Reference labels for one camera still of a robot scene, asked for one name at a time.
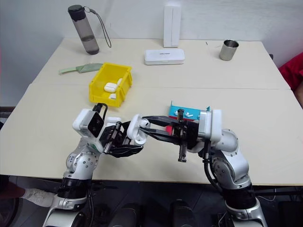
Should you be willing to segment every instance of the white wall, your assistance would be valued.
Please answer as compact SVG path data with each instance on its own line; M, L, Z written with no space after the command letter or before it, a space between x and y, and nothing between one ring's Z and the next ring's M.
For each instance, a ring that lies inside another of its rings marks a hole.
M277 66L303 52L302 0L175 1L182 5L181 39L261 40ZM16 105L61 39L77 37L68 6L95 9L111 37L162 38L166 2L0 0L0 105ZM97 18L88 18L95 36L103 37Z

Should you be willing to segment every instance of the white box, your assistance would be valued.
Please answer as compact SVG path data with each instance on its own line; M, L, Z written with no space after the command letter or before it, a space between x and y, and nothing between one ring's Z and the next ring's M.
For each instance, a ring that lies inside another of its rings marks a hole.
M181 6L165 6L163 47L178 47L180 26Z
M182 49L146 50L146 65L183 64L185 54Z

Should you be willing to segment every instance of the yellow plastic crate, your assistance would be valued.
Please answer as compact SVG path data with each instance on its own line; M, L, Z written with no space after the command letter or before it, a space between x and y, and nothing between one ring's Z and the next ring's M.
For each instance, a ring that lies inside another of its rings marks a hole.
M105 62L89 84L89 100L94 103L106 103L119 107L125 100L126 93L133 83L130 66ZM117 83L122 78L115 94L116 99L110 99L112 94L104 90L106 83Z

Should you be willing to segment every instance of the wire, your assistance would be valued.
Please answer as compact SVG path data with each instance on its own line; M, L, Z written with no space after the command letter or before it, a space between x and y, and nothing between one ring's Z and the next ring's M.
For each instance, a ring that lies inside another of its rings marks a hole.
M92 227L93 222L94 222L95 213L94 213L94 201L93 201L93 198L91 196L91 189L90 188L88 188L88 190L87 190L87 195L88 195L88 198L89 198L89 211L90 211L90 214L91 214L89 227Z
M205 171L205 175L208 179L208 181L210 182L210 184L215 187L219 192L221 192L221 188L219 188L219 186L214 182L214 180L212 179L212 177L210 176L209 170L208 170L208 163L204 162L204 171Z
M275 199L276 199L276 195L274 195L274 197L270 200L270 199L267 199L267 198L265 198L265 197L263 197L263 196L258 196L258 197L260 197L260 198L262 198L262 199L264 199L264 200L266 200L266 201L269 201L269 202L272 202L272 201L274 201Z
M227 212L225 212L225 213L223 214L223 216L220 218L220 220L218 221L218 227L221 227L220 222L223 220L223 218L225 217L226 213L227 213Z
M210 158L209 168L210 168L210 171L211 171L211 173L212 173L212 175L213 175L213 177L214 177L213 181L214 181L214 183L218 186L219 192L222 192L222 188L218 185L218 179L217 179L217 176L216 176L216 174L215 174L215 172L214 172L214 168L213 168L213 166L211 165L211 163L213 162L213 161L212 161L212 155L211 155L211 153L209 153L209 158Z
M84 6L84 8L88 8L88 9L89 9L89 11L86 11L86 12L88 12L88 13L91 12L91 13L95 14L95 15L98 17L98 19L99 19L99 21L100 21L100 24L101 24L101 27L102 27L102 30L103 30L103 34L104 34L105 41L106 41L108 47L111 48L111 47L112 47L112 43L110 42L110 39L109 39L109 36L108 36L108 34L107 34L105 25L104 25L104 23L103 23L103 21L102 21L100 15L99 15L95 10L93 10L93 9L87 7L87 6Z

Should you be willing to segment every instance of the water bottle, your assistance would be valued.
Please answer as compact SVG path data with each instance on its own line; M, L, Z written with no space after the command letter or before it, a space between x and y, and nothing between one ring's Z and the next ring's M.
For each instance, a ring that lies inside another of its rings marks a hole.
M81 5L73 5L68 7L68 13L71 16L86 52L89 54L99 53L99 46L87 20L84 8Z

